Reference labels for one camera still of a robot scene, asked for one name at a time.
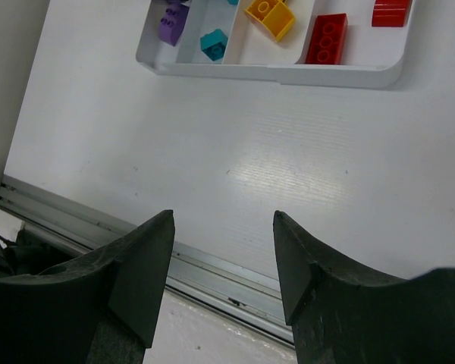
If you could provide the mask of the yellow butterfly lego brick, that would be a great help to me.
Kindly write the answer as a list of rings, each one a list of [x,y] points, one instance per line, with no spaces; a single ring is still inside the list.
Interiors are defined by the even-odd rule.
[[[280,42],[295,24],[295,16],[285,1],[255,0],[245,14],[275,42]]]

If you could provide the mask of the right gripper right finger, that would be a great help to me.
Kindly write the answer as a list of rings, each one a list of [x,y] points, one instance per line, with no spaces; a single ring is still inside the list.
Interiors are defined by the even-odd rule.
[[[455,268],[405,280],[273,219],[284,316],[300,363],[455,363]]]

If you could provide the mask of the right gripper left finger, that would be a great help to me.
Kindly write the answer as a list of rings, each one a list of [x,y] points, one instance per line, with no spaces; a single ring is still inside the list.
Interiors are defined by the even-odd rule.
[[[146,346],[106,309],[125,245],[0,278],[0,363],[141,363]]]

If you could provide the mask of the purple curved lego brick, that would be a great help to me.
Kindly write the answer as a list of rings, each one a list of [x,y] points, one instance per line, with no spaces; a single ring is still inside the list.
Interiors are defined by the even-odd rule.
[[[189,10],[190,7],[181,2],[173,2],[167,6],[158,29],[158,36],[162,42],[170,46],[177,45],[184,31]]]

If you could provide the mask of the red rectangular lego brick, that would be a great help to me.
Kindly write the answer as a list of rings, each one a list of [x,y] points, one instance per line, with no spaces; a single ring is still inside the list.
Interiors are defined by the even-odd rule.
[[[372,27],[404,27],[412,2],[412,0],[375,0]]]

